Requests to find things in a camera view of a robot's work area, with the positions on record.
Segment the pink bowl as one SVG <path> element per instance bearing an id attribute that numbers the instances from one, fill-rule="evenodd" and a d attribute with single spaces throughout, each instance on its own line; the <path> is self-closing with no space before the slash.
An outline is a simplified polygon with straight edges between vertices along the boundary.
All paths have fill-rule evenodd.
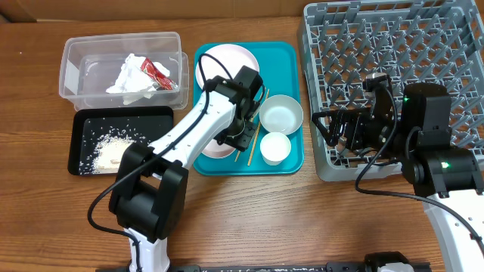
<path id="1" fill-rule="evenodd" d="M 212 159 L 223 159 L 230 156 L 235 148 L 227 144 L 218 144 L 217 140 L 212 139 L 203 149 L 202 154 Z"/>

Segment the white cup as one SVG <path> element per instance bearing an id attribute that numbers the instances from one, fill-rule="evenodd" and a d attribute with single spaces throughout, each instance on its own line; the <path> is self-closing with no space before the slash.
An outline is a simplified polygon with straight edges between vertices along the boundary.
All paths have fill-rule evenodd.
<path id="1" fill-rule="evenodd" d="M 268 133 L 260 142 L 260 151 L 266 164 L 279 165 L 290 154 L 290 139 L 280 132 Z"/>

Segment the grey bowl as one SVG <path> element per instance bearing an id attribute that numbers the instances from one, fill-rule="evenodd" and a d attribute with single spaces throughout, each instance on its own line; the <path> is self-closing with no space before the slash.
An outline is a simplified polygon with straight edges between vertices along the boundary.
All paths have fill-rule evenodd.
<path id="1" fill-rule="evenodd" d="M 302 125 L 303 109 L 296 99 L 278 94 L 264 101 L 259 119 L 266 131 L 289 135 Z"/>

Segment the red strawberry wrapper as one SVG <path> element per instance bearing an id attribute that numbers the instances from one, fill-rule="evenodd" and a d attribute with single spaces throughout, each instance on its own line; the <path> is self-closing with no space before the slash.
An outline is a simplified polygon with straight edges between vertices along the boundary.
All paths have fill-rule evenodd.
<path id="1" fill-rule="evenodd" d="M 141 65 L 141 71 L 153 79 L 163 90 L 175 90 L 178 87 L 174 81 L 161 73 L 148 58 L 144 59 Z"/>

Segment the white napkin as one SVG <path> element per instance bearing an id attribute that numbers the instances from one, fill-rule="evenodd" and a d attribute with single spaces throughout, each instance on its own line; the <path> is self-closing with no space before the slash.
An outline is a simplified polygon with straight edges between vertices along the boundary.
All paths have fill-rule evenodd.
<path id="1" fill-rule="evenodd" d="M 124 94 L 123 104 L 129 105 L 142 98 L 150 99 L 154 91 L 162 91 L 157 83 L 141 71 L 141 65 L 147 57 L 130 54 L 114 83 L 106 92 L 108 94 Z M 155 67 L 165 76 L 170 76 L 170 71 L 159 62 L 153 62 Z"/>

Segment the pile of rice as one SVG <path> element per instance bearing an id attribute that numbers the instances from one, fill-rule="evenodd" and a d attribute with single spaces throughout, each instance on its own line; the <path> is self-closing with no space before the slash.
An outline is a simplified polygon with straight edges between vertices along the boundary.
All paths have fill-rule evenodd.
<path id="1" fill-rule="evenodd" d="M 131 125 L 116 127 L 88 121 L 82 133 L 79 174 L 116 174 L 125 150 L 133 143 L 148 144 L 150 139 Z"/>

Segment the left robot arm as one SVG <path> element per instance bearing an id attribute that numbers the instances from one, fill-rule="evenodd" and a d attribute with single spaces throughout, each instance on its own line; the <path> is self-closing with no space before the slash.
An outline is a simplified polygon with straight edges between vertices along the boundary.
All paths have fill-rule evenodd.
<path id="1" fill-rule="evenodd" d="M 123 154 L 109 210 L 129 237 L 129 271 L 169 269 L 167 238 L 185 205 L 188 170 L 210 143 L 245 151 L 253 138 L 250 121 L 261 102 L 260 74 L 242 66 L 233 79 L 215 76 L 191 112 L 149 145 L 132 144 Z"/>

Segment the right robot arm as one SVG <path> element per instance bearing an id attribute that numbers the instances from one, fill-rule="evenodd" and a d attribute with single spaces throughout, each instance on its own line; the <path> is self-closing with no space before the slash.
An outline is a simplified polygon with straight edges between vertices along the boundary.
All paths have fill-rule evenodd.
<path id="1" fill-rule="evenodd" d="M 326 110 L 312 114 L 312 123 L 327 145 L 340 138 L 352 152 L 375 154 L 355 179 L 359 193 L 421 202 L 430 220 L 448 271 L 483 269 L 483 176 L 475 155 L 451 145 L 451 96 L 443 85 L 417 82 L 405 86 L 397 107 L 385 73 L 367 75 L 372 107 Z M 359 186 L 372 166 L 400 163 L 413 193 L 369 190 Z"/>

